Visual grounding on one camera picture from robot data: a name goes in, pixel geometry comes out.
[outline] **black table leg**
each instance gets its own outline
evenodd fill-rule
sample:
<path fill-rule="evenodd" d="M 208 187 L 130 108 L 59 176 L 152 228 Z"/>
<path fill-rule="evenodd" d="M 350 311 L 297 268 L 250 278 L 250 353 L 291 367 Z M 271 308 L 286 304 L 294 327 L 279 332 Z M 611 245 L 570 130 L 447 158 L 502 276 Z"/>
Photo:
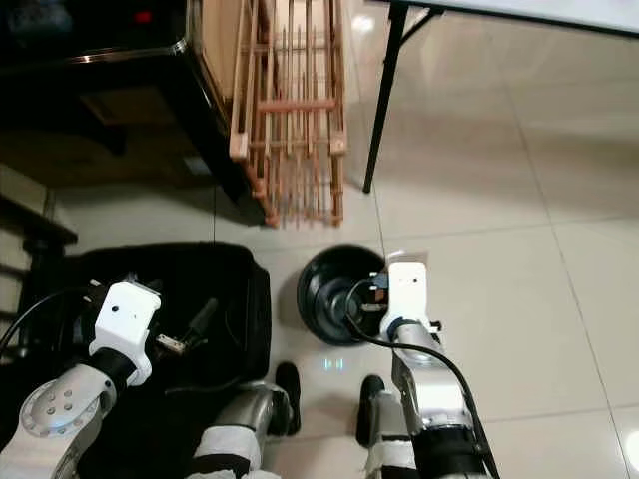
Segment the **black table leg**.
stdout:
<path fill-rule="evenodd" d="M 395 68 L 397 67 L 397 57 L 399 56 L 399 48 L 401 47 L 401 37 L 403 36 L 403 27 L 406 23 L 407 12 L 408 5 L 405 3 L 397 2 L 390 4 L 390 10 L 388 12 L 388 18 L 390 20 L 390 34 L 388 35 L 386 60 L 383 65 L 383 74 L 381 76 L 381 85 L 379 87 L 375 124 L 372 127 L 372 138 L 370 139 L 366 178 L 363 183 L 364 193 L 370 193 L 370 184 L 372 183 L 372 175 L 375 171 L 377 153 L 379 152 L 379 142 L 381 142 L 383 124 L 386 120 L 386 112 L 388 111 L 388 99 L 390 98 L 390 91 L 392 90 L 392 81 L 395 76 Z"/>

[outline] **wooden rack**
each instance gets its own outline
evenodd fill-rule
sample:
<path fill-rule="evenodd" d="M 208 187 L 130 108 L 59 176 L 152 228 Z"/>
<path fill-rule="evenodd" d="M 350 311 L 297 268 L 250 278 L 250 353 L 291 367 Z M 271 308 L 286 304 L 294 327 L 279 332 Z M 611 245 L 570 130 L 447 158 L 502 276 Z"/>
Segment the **wooden rack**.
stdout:
<path fill-rule="evenodd" d="M 267 224 L 337 226 L 346 151 L 340 0 L 240 1 L 231 157 Z"/>

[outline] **black wheel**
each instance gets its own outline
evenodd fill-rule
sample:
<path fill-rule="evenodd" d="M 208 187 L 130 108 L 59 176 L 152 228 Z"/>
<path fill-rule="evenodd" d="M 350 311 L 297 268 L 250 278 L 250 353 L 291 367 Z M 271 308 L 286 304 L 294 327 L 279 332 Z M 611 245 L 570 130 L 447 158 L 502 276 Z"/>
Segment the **black wheel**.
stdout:
<path fill-rule="evenodd" d="M 302 418 L 300 415 L 302 388 L 300 386 L 300 374 L 292 362 L 283 362 L 278 366 L 278 370 L 276 371 L 276 385 L 287 392 L 287 396 L 289 397 L 288 404 L 291 407 L 291 411 L 287 408 L 280 408 L 280 414 L 286 416 L 286 421 L 281 421 L 281 423 L 286 425 L 281 428 L 279 435 L 293 436 L 300 432 L 300 428 L 302 427 Z"/>
<path fill-rule="evenodd" d="M 360 446 L 370 447 L 371 437 L 372 403 L 376 394 L 385 390 L 383 380 L 374 374 L 366 377 L 359 391 L 359 411 L 357 412 L 357 430 L 355 437 Z"/>
<path fill-rule="evenodd" d="M 377 335 L 383 311 L 361 312 L 359 306 L 370 302 L 367 288 L 361 287 L 346 305 L 350 290 L 372 272 L 384 269 L 378 254 L 360 246 L 337 246 L 320 253 L 305 267 L 298 282 L 298 310 L 309 330 L 326 344 L 360 344 L 346 327 L 345 311 L 350 307 L 359 327 Z"/>

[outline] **black bag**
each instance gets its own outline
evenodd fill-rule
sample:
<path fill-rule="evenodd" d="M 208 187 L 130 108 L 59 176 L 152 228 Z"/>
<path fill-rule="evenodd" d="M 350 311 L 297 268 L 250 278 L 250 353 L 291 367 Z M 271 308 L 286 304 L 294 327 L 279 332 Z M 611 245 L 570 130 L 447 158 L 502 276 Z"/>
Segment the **black bag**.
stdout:
<path fill-rule="evenodd" d="M 51 258 L 32 270 L 28 291 L 35 300 L 64 287 L 86 285 L 91 279 L 110 284 L 130 273 L 140 283 L 162 283 L 162 307 L 154 321 L 164 334 L 181 337 L 212 297 L 219 307 L 205 344 L 185 358 L 161 361 L 147 383 L 125 391 L 81 461 L 79 472 L 86 479 L 182 477 L 200 434 L 229 399 L 226 386 L 262 378 L 269 367 L 269 275 L 242 247 L 168 244 Z M 31 340 L 42 342 L 56 337 L 61 320 L 73 321 L 78 316 L 82 307 L 78 299 L 65 296 L 46 311 L 43 308 L 41 314 L 34 314 L 28 331 Z M 76 321 L 75 327 L 69 326 L 61 336 L 65 339 L 63 350 L 78 335 L 79 327 L 82 324 Z M 29 370 L 20 373 L 24 377 Z M 176 388 L 183 392 L 166 394 Z M 16 414 L 11 416 L 15 421 Z M 0 415 L 4 423 L 1 429 L 6 429 L 5 419 Z M 9 438 L 0 437 L 0 444 Z"/>

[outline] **black bowl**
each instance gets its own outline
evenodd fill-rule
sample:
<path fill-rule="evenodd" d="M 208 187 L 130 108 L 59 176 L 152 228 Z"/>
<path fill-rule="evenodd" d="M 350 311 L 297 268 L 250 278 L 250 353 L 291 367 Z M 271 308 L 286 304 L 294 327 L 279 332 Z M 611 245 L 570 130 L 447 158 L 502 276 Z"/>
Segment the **black bowl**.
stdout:
<path fill-rule="evenodd" d="M 304 268 L 298 281 L 298 310 L 305 325 L 327 344 L 359 344 L 346 327 L 346 296 L 358 281 L 384 268 L 383 257 L 361 246 L 336 246 L 318 254 Z M 383 311 L 359 310 L 361 304 L 370 302 L 368 295 L 368 288 L 358 288 L 348 307 L 358 326 L 375 336 Z"/>

